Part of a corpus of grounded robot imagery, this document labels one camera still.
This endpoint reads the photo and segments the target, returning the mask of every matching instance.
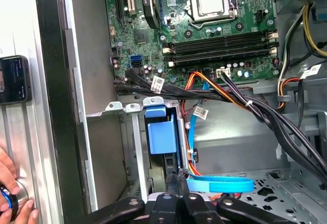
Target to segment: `blue plastic bracket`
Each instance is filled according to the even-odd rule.
[[[165,116],[165,106],[149,107],[145,112],[146,118]],[[169,121],[148,123],[151,154],[170,154],[177,152],[175,119],[175,114],[172,114]]]
[[[166,106],[151,106],[147,107],[144,114],[145,118],[166,117]]]

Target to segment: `blue ring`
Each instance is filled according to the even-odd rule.
[[[7,200],[9,208],[12,209],[12,203],[11,203],[10,197],[4,192],[1,192],[1,193],[2,193],[2,196]]]

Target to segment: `white label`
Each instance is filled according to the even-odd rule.
[[[314,65],[309,70],[304,71],[304,73],[301,76],[301,79],[305,79],[308,76],[316,75],[319,72],[319,69],[321,67],[321,64]]]
[[[163,78],[160,78],[158,76],[153,76],[153,81],[151,85],[151,90],[154,91],[155,93],[160,94],[162,87],[164,85],[165,80]]]
[[[175,6],[176,0],[167,0],[167,6]]]
[[[208,112],[209,110],[196,106],[193,115],[205,120],[206,116],[208,115]]]

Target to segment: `black ram slot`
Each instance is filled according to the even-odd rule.
[[[206,45],[198,45],[198,46],[193,46],[192,49],[189,49],[188,47],[184,48],[179,48],[178,50],[175,50],[173,53],[174,54],[183,54],[183,53],[198,53],[198,52],[203,52],[203,51],[209,51],[212,49],[226,49],[226,48],[233,48],[233,47],[239,47],[239,46],[249,46],[249,45],[257,45],[257,44],[262,44],[262,38],[260,39],[250,39],[248,41],[244,40],[238,40],[233,43],[211,43],[211,44],[206,44]]]
[[[124,27],[124,12],[122,0],[116,0],[116,12],[120,24],[122,25],[122,27]]]
[[[228,51],[217,51],[169,57],[166,61],[174,62],[175,66],[188,66],[218,61],[241,60],[257,56],[267,56],[271,46],[256,46],[231,49]]]
[[[267,36],[268,36],[268,32],[254,32],[248,34],[238,34],[238,35],[223,36],[223,37],[209,38],[203,40],[187,41],[182,43],[169,43],[168,46],[173,48],[184,47],[184,46],[192,47],[192,46],[197,46],[199,44],[226,43],[230,41],[247,40],[253,38],[267,38]]]

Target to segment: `cpu socket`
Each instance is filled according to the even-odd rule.
[[[201,29],[203,25],[231,21],[238,16],[237,0],[188,0],[185,10],[193,21],[190,25]]]

